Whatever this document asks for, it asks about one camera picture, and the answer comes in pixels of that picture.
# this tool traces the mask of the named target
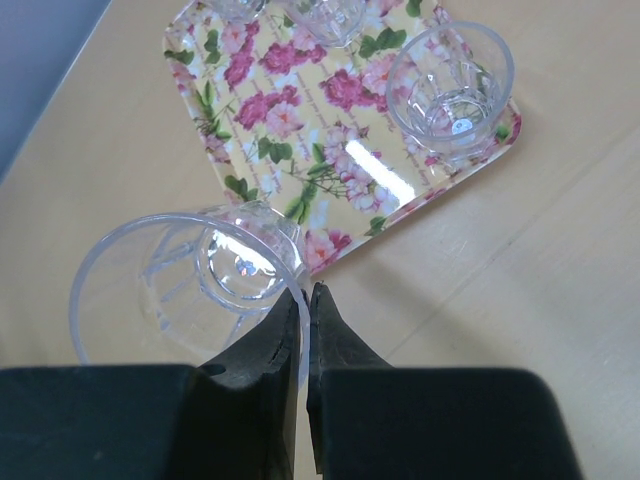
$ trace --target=wooden table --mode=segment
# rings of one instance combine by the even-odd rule
[[[76,362],[69,288],[105,232],[223,201],[162,57],[162,31],[183,2],[113,1],[0,187],[4,366]],[[637,478],[640,3],[445,7],[510,45],[523,133],[322,278],[394,364],[539,373],[587,477]],[[310,478],[304,420],[297,476]]]

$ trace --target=cup rim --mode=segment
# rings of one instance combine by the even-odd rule
[[[76,351],[76,355],[83,365],[91,364],[91,360],[87,355],[87,351],[84,348],[84,343],[80,335],[80,322],[78,318],[78,305],[82,288],[85,284],[87,277],[91,271],[91,268],[95,264],[96,260],[105,252],[105,250],[113,245],[117,240],[132,233],[141,228],[159,225],[163,223],[174,222],[184,224],[200,224],[203,226],[213,227],[220,230],[222,233],[232,235],[247,245],[247,247],[256,250],[260,255],[267,256],[271,264],[280,272],[285,285],[291,291],[291,294],[298,304],[298,310],[300,314],[300,325],[303,328],[302,342],[301,342],[301,355],[307,358],[308,355],[308,328],[310,325],[309,311],[306,308],[306,301],[300,285],[296,281],[293,273],[285,265],[285,263],[276,255],[276,253],[264,242],[257,237],[251,235],[249,232],[238,228],[237,226],[224,222],[222,220],[212,218],[208,215],[199,213],[182,213],[182,212],[170,212],[161,213],[156,215],[149,215],[140,217],[135,220],[131,220],[119,227],[115,228],[101,240],[99,240],[87,253],[82,260],[80,267],[73,279],[71,287],[71,293],[69,295],[69,330],[71,333],[71,339],[73,347]],[[304,369],[300,368],[300,378],[304,380],[306,373]]]
[[[391,85],[391,80],[395,77],[396,71],[400,68],[400,64],[402,63],[402,59],[405,55],[407,55],[408,51],[419,41],[423,40],[425,37],[429,35],[433,35],[434,33],[440,32],[442,30],[451,30],[456,28],[470,28],[474,30],[478,30],[488,37],[490,37],[497,45],[500,47],[502,51],[506,64],[507,64],[507,82],[505,84],[504,93],[500,97],[500,100],[497,102],[496,108],[494,108],[489,116],[484,118],[480,123],[474,125],[469,130],[465,130],[464,132],[456,133],[454,135],[441,135],[441,136],[425,136],[423,132],[411,127],[408,125],[398,113],[392,108],[393,102],[393,89]],[[467,136],[473,135],[479,130],[483,129],[487,125],[496,121],[496,119],[502,114],[504,109],[511,98],[511,90],[513,89],[513,82],[515,78],[515,64],[513,61],[513,55],[511,54],[511,50],[509,46],[504,41],[504,39],[494,30],[476,22],[449,22],[442,25],[438,25],[436,27],[428,28],[415,38],[413,38],[409,43],[407,43],[402,50],[398,53],[398,56],[395,58],[393,65],[391,66],[391,70],[389,71],[389,81],[387,83],[386,89],[386,100],[387,107],[389,109],[389,113],[393,120],[400,126],[404,133],[421,140],[427,140],[433,143],[444,143],[461,140]]]

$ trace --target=rectangular tray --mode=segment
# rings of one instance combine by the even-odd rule
[[[317,273],[517,139],[511,100],[486,156],[453,167],[387,112],[385,79],[402,45],[450,21],[439,6],[423,17],[415,0],[370,0],[363,36],[325,50],[275,5],[226,25],[196,1],[165,31],[164,54],[228,201],[264,199],[302,225]]]

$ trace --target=clear plastic cup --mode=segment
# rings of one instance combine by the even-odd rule
[[[307,354],[302,242],[300,227],[263,202],[118,227],[73,282],[69,322],[81,363],[201,365],[257,325],[285,288],[298,302]]]
[[[289,17],[323,47],[346,47],[362,31],[365,0],[280,0]]]
[[[223,20],[231,23],[249,23],[267,4],[267,0],[201,0]]]
[[[470,22],[431,28],[396,57],[389,112],[402,130],[451,160],[482,153],[511,96],[514,64],[493,30]]]

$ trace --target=gray wall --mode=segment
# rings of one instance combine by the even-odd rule
[[[0,181],[110,0],[0,0]]]

